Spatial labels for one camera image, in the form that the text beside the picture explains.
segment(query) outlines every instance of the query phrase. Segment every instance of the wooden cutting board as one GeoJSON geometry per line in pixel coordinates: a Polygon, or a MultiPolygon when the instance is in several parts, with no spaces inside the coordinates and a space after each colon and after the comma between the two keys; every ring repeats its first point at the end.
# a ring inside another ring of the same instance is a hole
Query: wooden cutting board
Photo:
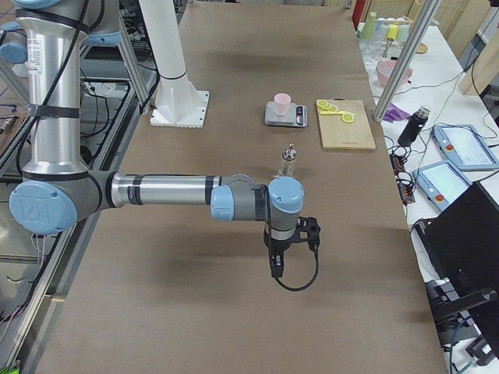
{"type": "Polygon", "coordinates": [[[375,150],[376,144],[374,144],[363,102],[356,100],[327,101],[338,107],[339,111],[354,113],[355,119],[352,123],[345,123],[340,115],[321,115],[322,109],[316,106],[322,147],[325,150],[375,150]]]}

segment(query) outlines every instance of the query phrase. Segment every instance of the robotic arm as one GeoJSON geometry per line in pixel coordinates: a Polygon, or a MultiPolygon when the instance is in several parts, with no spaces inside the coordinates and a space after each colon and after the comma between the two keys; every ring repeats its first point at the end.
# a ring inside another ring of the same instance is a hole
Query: robotic arm
{"type": "Polygon", "coordinates": [[[267,223],[271,276],[283,287],[301,291],[313,283],[320,228],[312,217],[299,216],[304,192],[295,179],[279,177],[267,187],[245,175],[124,175],[89,170],[82,162],[78,46],[85,40],[92,45],[119,42],[117,0],[14,2],[17,23],[27,36],[31,103],[32,157],[23,167],[24,182],[9,200],[20,224],[53,235],[92,213],[125,204],[207,204],[215,219],[267,223]],[[284,251],[293,242],[308,242],[316,259],[313,279],[302,288],[289,288],[278,279],[284,251]]]}

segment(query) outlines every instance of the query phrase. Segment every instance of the purple cloth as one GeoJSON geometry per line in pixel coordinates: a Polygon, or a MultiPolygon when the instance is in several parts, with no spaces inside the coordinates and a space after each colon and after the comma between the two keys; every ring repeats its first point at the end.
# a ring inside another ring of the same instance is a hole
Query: purple cloth
{"type": "Polygon", "coordinates": [[[393,121],[403,121],[409,118],[411,115],[401,108],[397,107],[395,104],[390,104],[387,112],[384,114],[383,120],[386,122],[393,123],[393,121]]]}

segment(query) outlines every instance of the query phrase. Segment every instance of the pink cup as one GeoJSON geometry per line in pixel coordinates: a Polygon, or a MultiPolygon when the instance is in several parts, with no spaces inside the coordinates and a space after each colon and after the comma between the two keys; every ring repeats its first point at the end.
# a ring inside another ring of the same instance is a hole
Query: pink cup
{"type": "Polygon", "coordinates": [[[291,104],[291,96],[287,93],[278,93],[274,96],[274,111],[276,115],[286,115],[291,104]]]}

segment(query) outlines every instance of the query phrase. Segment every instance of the pink bowl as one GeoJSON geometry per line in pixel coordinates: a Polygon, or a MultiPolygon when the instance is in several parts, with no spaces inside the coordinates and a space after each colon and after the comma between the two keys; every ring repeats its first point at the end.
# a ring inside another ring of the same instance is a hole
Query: pink bowl
{"type": "MultiPolygon", "coordinates": [[[[376,67],[376,72],[377,72],[377,80],[380,81],[381,86],[385,87],[388,83],[388,78],[390,78],[391,72],[393,72],[393,69],[395,67],[395,64],[397,62],[393,60],[385,60],[385,61],[380,61],[377,64],[376,67]]],[[[409,78],[412,76],[412,69],[407,68],[405,70],[405,74],[402,77],[402,80],[398,84],[398,86],[401,86],[404,83],[407,83],[409,81],[409,78]]]]}

